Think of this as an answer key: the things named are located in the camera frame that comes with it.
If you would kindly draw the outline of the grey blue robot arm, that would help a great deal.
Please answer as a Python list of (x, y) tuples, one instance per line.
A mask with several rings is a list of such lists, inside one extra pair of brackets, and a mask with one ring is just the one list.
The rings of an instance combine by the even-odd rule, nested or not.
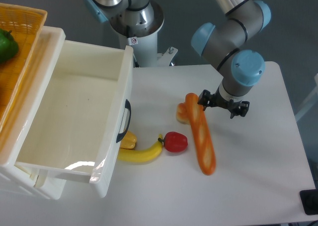
[[(176, 51), (158, 53), (158, 32), (163, 26), (162, 8), (153, 0), (83, 0), (101, 23), (109, 22), (121, 47), (134, 49), (136, 67), (169, 64)], [(249, 102), (244, 96), (261, 78), (263, 57), (241, 46), (259, 33), (270, 21), (267, 4), (258, 0), (216, 0), (227, 21), (217, 28), (211, 23), (200, 26), (191, 38), (191, 46), (222, 76), (215, 93), (204, 90), (198, 103), (203, 107), (227, 109), (232, 117), (245, 116)]]

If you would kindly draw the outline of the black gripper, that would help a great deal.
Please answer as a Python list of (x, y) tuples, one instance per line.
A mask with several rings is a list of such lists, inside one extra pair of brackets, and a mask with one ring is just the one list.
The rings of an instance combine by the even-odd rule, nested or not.
[(203, 107), (221, 107), (230, 111), (230, 118), (235, 116), (245, 117), (249, 111), (249, 101), (241, 101), (240, 97), (228, 94), (222, 86), (219, 86), (214, 94), (208, 90), (203, 90), (198, 97), (198, 105)]

